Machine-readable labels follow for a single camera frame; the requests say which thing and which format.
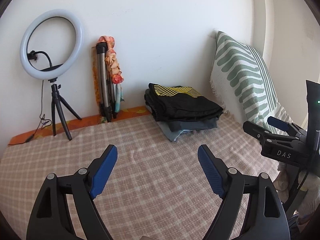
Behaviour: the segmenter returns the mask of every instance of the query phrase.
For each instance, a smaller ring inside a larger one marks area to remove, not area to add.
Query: silver screw
[[[263,179],[267,179],[267,178],[269,178],[269,176],[268,176],[268,174],[266,174],[266,173],[261,173],[261,177],[263,178]]]
[[[237,173],[237,170],[235,168],[229,168],[229,173],[231,174],[236,174]]]
[[[79,169],[78,173],[81,174],[81,175],[86,174],[87,173],[87,169],[86,168]]]
[[[54,174],[53,173],[50,173],[48,176],[47,176],[47,179],[53,179],[54,178]]]

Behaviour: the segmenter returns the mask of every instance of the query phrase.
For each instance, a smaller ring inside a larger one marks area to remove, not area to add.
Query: yellow striped pattern
[[[155,92],[158,96],[167,96],[172,97],[178,93],[184,93],[187,94],[193,98],[201,97],[196,90],[194,90],[192,87],[180,87],[180,88],[170,88],[170,87],[163,87],[160,85],[155,85]]]

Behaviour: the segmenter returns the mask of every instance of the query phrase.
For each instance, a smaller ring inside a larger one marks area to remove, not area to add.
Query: green and white pillow
[[[216,37],[217,50],[210,83],[223,107],[239,123],[249,120],[276,133],[267,124],[280,104],[267,66],[259,51],[223,32]]]

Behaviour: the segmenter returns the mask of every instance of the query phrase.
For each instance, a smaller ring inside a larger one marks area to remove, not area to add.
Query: orange bedsheet
[[[128,119],[128,118],[133,118],[133,117],[143,116],[143,115],[148,115],[148,114],[150,114],[150,112],[145,108],[145,106],[138,106],[138,107],[120,110],[120,112],[117,115],[117,118],[113,119],[112,121],[116,122],[119,120],[124,120],[124,119]],[[83,128],[83,127],[87,127],[87,126],[91,126],[91,125],[97,125],[97,124],[101,124],[104,122],[106,122],[106,119],[103,118],[101,115],[97,114],[97,115],[82,118],[82,120],[74,119],[71,121],[67,121],[67,125],[68,125],[69,130],[71,131],[74,129]],[[23,143],[34,132],[35,132],[35,130],[32,130],[29,132],[19,134],[15,137],[12,137],[9,144]],[[61,123],[56,124],[56,132],[57,132],[57,134],[64,132]],[[41,138],[41,137],[46,137],[49,135],[53,135],[52,125],[44,128],[42,130],[39,129],[36,132],[33,140],[35,140],[37,138]]]

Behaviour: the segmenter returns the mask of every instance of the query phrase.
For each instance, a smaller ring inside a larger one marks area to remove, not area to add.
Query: checkered blanket
[[[94,200],[114,240],[202,239],[220,206],[197,159],[207,144],[228,167],[248,175],[277,175],[277,162],[260,155],[261,146],[226,114],[217,129],[193,131],[170,142],[152,116],[105,123],[6,149],[0,162],[0,210],[15,232],[26,238],[29,216],[47,174],[73,174],[100,157],[108,144],[118,160],[101,195]],[[248,198],[243,198],[232,238],[240,232]],[[85,238],[72,196],[70,214]]]

